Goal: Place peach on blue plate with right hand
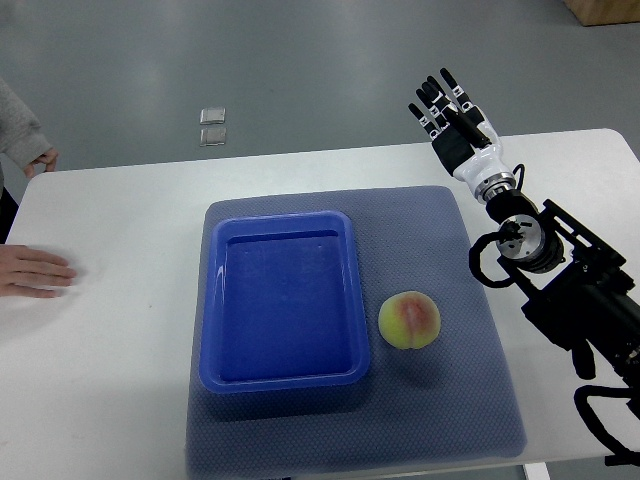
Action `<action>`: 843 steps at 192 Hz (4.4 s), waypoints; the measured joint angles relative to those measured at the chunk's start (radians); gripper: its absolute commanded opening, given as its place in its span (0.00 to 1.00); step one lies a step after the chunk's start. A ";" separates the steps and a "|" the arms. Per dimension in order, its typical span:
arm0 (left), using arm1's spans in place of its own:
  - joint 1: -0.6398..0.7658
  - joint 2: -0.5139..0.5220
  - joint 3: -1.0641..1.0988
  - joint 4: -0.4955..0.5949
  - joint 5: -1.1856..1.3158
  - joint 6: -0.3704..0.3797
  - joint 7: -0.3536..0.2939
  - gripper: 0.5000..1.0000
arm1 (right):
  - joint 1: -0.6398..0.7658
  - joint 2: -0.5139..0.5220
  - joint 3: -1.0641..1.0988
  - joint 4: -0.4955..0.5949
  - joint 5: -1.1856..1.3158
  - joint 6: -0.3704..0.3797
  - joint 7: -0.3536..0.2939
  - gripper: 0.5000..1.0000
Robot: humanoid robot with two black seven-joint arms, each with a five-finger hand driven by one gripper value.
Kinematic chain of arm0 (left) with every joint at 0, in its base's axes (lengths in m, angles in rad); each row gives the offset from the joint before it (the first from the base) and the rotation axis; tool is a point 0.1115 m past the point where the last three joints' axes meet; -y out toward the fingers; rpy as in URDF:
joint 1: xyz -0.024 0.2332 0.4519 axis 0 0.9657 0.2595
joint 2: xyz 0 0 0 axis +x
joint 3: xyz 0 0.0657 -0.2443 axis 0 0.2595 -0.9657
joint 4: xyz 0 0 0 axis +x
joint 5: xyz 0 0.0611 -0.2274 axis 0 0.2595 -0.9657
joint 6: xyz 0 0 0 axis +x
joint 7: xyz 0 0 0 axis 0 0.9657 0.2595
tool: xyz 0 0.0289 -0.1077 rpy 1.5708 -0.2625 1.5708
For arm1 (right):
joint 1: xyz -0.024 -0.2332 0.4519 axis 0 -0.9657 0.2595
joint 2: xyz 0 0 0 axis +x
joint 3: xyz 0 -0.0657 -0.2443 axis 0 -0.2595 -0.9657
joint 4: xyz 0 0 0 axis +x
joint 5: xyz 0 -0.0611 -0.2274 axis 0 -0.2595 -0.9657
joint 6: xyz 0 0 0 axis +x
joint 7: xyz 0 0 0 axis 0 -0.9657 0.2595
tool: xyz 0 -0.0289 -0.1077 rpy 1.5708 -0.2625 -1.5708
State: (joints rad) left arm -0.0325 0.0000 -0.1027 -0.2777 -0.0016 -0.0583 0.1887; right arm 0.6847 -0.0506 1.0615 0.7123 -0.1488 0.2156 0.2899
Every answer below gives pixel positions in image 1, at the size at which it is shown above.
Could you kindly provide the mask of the person's partly hidden hand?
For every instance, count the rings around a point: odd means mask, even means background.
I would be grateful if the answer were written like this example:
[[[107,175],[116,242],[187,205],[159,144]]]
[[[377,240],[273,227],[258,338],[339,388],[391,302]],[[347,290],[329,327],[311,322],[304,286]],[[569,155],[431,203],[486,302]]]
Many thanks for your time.
[[[38,173],[38,169],[43,167],[43,172],[54,172],[56,170],[59,152],[55,148],[50,148],[36,159],[27,164],[23,172],[28,179],[32,179]]]

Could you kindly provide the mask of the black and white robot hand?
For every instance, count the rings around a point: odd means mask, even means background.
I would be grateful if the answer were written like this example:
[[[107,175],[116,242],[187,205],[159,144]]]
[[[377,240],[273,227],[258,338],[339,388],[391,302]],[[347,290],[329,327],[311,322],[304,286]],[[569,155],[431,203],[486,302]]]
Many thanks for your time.
[[[463,182],[481,203],[517,181],[503,162],[503,146],[492,124],[449,70],[429,76],[416,90],[420,105],[409,111],[428,134],[446,172]]]

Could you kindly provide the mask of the person's bare hand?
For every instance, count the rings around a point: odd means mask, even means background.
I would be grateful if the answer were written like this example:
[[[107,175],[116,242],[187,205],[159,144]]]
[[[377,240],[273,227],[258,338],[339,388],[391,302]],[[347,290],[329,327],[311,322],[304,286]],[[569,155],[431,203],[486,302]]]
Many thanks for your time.
[[[55,298],[76,276],[60,256],[24,245],[1,245],[2,297]]]

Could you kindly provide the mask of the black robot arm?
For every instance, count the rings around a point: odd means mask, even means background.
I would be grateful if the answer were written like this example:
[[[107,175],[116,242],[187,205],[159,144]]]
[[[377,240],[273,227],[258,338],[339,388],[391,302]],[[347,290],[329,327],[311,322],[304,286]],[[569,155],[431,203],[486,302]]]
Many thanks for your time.
[[[589,401],[624,399],[639,413],[639,306],[634,280],[609,246],[559,205],[537,208],[521,191],[523,166],[473,182],[472,192],[498,223],[469,251],[472,275],[494,288],[517,286],[527,297],[524,316],[553,344],[570,352],[586,384],[574,393],[576,410],[611,454],[608,466],[639,463],[639,454],[609,433]]]

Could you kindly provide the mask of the grey sleeve forearm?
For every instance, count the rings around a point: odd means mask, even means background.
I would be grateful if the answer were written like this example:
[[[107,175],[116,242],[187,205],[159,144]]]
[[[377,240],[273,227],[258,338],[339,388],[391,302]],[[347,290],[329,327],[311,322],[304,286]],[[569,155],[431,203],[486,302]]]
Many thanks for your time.
[[[36,115],[1,79],[1,153],[24,170],[51,148]]]

